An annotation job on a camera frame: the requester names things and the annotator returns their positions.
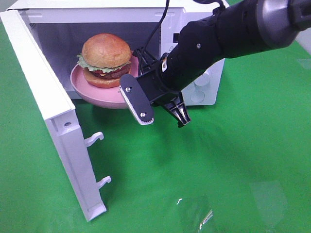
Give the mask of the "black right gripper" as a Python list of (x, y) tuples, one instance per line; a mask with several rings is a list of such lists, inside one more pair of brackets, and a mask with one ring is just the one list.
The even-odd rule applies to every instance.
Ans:
[(119, 88), (130, 112), (140, 125), (154, 122), (150, 100), (159, 105), (167, 102), (162, 107), (177, 120), (178, 128), (182, 128), (191, 122), (191, 118), (179, 92), (208, 68), (208, 46), (175, 46), (151, 70), (139, 75), (138, 79), (131, 74), (122, 75)]

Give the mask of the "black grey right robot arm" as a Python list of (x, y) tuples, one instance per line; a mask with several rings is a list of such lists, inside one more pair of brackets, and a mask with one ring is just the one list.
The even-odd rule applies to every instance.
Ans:
[(152, 105), (166, 109), (183, 127), (190, 122), (182, 89), (224, 58), (289, 46), (311, 26), (308, 0), (243, 0), (219, 6), (209, 17), (189, 22), (174, 49), (138, 77), (121, 77), (120, 91), (141, 125), (154, 121)]

